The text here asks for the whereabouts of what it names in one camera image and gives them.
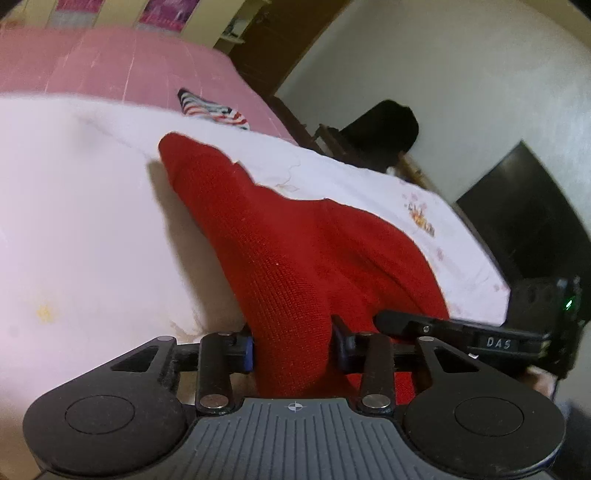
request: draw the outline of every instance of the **pink bedspread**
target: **pink bedspread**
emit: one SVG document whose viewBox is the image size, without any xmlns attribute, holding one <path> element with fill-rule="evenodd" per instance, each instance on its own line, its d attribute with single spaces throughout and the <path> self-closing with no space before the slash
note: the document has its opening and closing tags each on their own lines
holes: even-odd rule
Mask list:
<svg viewBox="0 0 591 480">
<path fill-rule="evenodd" d="M 217 50 L 131 29 L 0 31 L 0 93 L 80 93 L 180 111 L 181 87 L 238 109 L 254 131 L 295 143 Z"/>
</svg>

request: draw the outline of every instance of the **yellow spot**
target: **yellow spot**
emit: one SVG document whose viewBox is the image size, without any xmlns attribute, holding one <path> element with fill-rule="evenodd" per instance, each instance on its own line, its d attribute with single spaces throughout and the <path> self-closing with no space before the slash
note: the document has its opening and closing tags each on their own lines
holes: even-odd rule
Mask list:
<svg viewBox="0 0 591 480">
<path fill-rule="evenodd" d="M 37 316 L 42 323 L 53 323 L 53 314 L 47 305 L 41 305 L 37 310 Z"/>
</svg>

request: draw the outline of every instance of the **red garment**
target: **red garment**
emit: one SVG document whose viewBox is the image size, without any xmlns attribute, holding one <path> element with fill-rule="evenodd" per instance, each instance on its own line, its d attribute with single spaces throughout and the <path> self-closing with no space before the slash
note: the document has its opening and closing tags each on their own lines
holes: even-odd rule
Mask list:
<svg viewBox="0 0 591 480">
<path fill-rule="evenodd" d="M 216 148 L 179 134 L 159 149 L 252 330 L 262 396 L 352 393 L 329 362 L 331 314 L 354 332 L 375 331 L 372 318 L 383 309 L 448 318 L 427 261 L 389 223 L 332 200 L 286 199 L 254 185 Z M 404 403 L 413 392 L 398 380 Z"/>
</svg>

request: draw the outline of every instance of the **red and white striped fabric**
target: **red and white striped fabric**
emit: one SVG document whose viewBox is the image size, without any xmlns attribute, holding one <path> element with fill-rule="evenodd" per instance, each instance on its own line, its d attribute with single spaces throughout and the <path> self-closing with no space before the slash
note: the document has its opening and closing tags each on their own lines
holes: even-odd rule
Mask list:
<svg viewBox="0 0 591 480">
<path fill-rule="evenodd" d="M 198 116 L 205 120 L 238 127 L 242 130 L 251 129 L 244 115 L 231 107 L 201 98 L 184 88 L 178 91 L 178 99 L 185 115 Z"/>
</svg>

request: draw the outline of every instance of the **white sheet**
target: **white sheet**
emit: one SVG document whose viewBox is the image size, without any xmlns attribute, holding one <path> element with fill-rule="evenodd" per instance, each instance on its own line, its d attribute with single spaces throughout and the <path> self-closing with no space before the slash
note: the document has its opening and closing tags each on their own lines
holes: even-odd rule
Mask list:
<svg viewBox="0 0 591 480">
<path fill-rule="evenodd" d="M 8 478 L 35 474 L 20 424 L 42 393 L 155 336 L 190 342 L 241 324 L 213 250 L 155 162 L 170 131 L 219 147 L 281 195 L 328 197 L 391 222 L 426 256 L 450 314 L 504 321 L 506 285 L 435 194 L 172 111 L 0 98 L 0 472 Z M 423 210 L 434 236 L 409 208 Z"/>
</svg>

